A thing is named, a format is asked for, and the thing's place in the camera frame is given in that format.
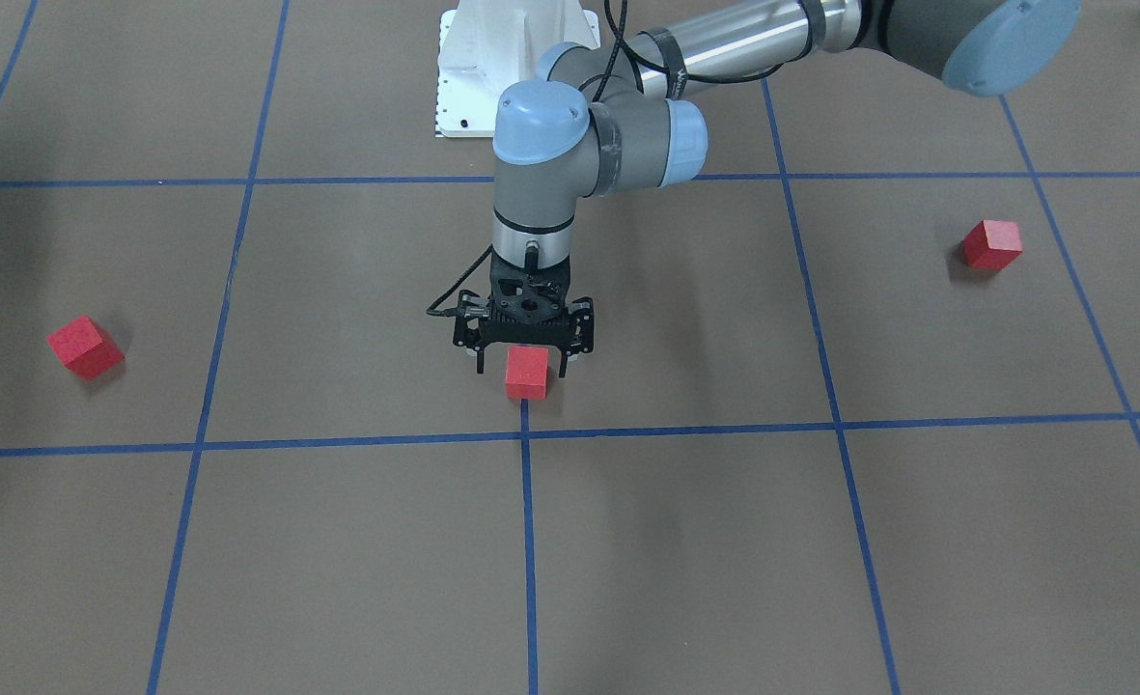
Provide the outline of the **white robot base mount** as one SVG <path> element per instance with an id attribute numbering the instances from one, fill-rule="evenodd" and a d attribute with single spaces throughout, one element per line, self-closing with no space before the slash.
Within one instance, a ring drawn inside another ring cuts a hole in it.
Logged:
<path id="1" fill-rule="evenodd" d="M 434 134 L 442 138 L 490 138 L 502 92 L 534 77 L 548 48 L 600 44 L 598 15 L 578 1 L 459 1 L 438 27 Z"/>

